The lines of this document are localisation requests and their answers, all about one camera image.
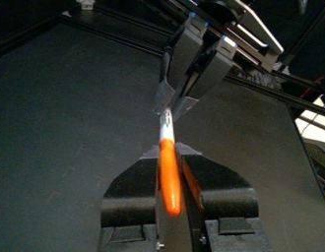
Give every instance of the metal frame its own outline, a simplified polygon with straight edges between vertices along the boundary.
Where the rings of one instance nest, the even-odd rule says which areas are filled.
[[[161,27],[151,25],[150,23],[142,21],[138,18],[131,17],[127,14],[121,13],[119,11],[114,11],[114,10],[109,10],[105,8],[99,8],[97,6],[97,11],[105,13],[105,14],[111,14],[114,16],[117,16],[117,18],[119,19],[127,19],[130,22],[135,23],[137,25],[142,26],[146,29],[150,29],[155,32],[162,32],[163,34],[171,36],[171,31],[162,29]],[[71,10],[71,13],[76,13],[76,8],[74,8]],[[40,35],[42,33],[47,32],[51,28],[54,28],[55,26],[58,26],[59,24],[66,24],[68,26],[75,27],[76,29],[81,29],[86,32],[91,32],[93,34],[105,37],[107,39],[111,39],[130,47],[134,47],[158,57],[162,57],[165,49],[151,46],[150,44],[146,44],[141,41],[137,41],[134,39],[130,39],[127,37],[119,36],[117,34],[113,34],[107,31],[103,31],[99,28],[95,28],[87,24],[85,24],[83,22],[79,22],[71,18],[68,18],[64,15],[60,15],[58,17],[54,17],[46,21],[43,21],[42,23],[38,23],[36,25],[34,25],[32,27],[26,28],[24,30],[14,33],[12,35],[10,35],[8,37],[4,37],[3,39],[0,39],[0,57],[8,53],[11,50],[14,50],[15,48],[18,48],[19,46],[22,46],[28,40],[31,40],[32,38],[35,38],[38,35]],[[309,88],[315,89],[316,91],[321,92],[320,87],[311,81],[303,80],[301,78],[296,77],[296,76],[289,76],[285,75],[280,72],[274,72],[274,75],[278,76],[280,78],[284,78],[286,80],[298,82],[300,84],[308,86]],[[225,78],[225,80],[236,85],[244,86],[245,88],[264,94],[268,95],[273,98],[277,98],[278,100],[284,101],[285,103],[288,103],[290,106],[294,106],[297,108],[301,109],[308,109],[321,115],[325,116],[325,108],[321,106],[315,105],[313,103],[308,102],[307,100],[297,98],[293,95],[285,94],[282,92],[277,92],[261,85],[258,85],[254,82],[250,82],[232,74],[229,74]]]

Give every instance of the black surface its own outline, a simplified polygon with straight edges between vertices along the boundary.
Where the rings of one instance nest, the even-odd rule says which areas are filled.
[[[0,58],[0,251],[98,250],[103,194],[158,143],[159,64],[66,26]],[[286,106],[225,82],[175,126],[253,184],[276,251],[325,252],[325,200]]]
[[[115,179],[105,195],[102,227],[157,223],[157,167],[157,158],[142,159]]]
[[[0,251],[97,251],[105,192],[158,141],[159,65],[67,26],[0,58]]]

